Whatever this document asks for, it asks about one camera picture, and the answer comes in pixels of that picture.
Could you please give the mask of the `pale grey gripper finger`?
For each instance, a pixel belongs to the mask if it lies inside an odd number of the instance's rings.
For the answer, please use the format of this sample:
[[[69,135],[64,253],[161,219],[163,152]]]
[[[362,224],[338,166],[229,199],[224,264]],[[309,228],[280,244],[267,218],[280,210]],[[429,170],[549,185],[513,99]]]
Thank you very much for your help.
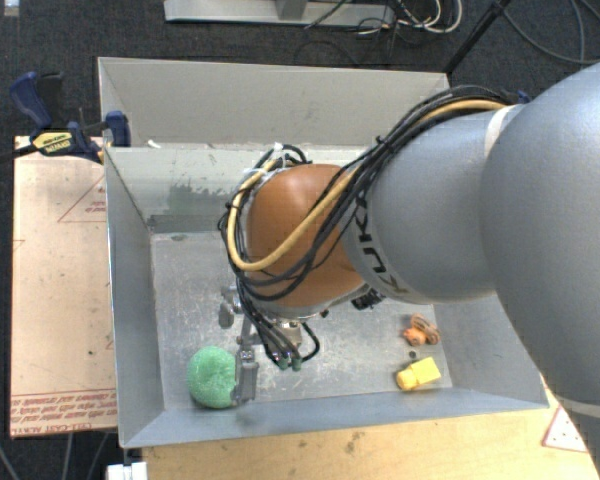
[[[256,398],[259,363],[253,350],[240,350],[235,356],[235,386],[231,397],[235,404]]]
[[[235,316],[238,312],[237,289],[235,286],[227,286],[221,289],[222,301],[219,306],[218,323],[222,329],[233,326]]]

